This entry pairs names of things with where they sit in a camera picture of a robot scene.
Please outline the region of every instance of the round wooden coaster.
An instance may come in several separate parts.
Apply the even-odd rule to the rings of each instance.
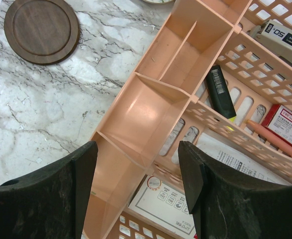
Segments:
[[[4,32],[12,49],[35,64],[65,59],[80,36],[76,15],[63,0],[16,0],[6,12]]]

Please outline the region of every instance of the gray marble vein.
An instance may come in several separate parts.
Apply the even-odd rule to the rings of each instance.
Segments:
[[[45,166],[89,140],[173,4],[66,0],[81,27],[67,60],[26,62],[10,48],[0,0],[0,184]]]

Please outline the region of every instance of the red object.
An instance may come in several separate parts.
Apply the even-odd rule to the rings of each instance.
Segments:
[[[271,123],[273,117],[276,115],[277,111],[279,110],[280,106],[281,106],[280,104],[272,105],[272,107],[269,110],[268,114],[265,116],[264,120],[262,121],[261,126],[263,126],[268,131],[270,131],[273,134],[275,134],[278,138],[280,138],[281,140],[283,140],[284,142],[286,142],[288,145],[292,146],[292,144],[290,142],[288,142],[284,138],[280,137],[277,133],[275,133],[274,131],[272,131],[271,129],[268,128],[268,126]]]

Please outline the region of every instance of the white box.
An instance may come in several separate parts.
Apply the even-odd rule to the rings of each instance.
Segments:
[[[195,238],[185,195],[154,176],[147,176],[128,207],[182,238]]]

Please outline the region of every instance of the cardboard box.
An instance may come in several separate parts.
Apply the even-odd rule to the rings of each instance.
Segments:
[[[292,111],[281,105],[273,105],[262,126],[292,146]]]
[[[185,239],[195,238],[185,195],[154,176],[146,177],[128,207]]]

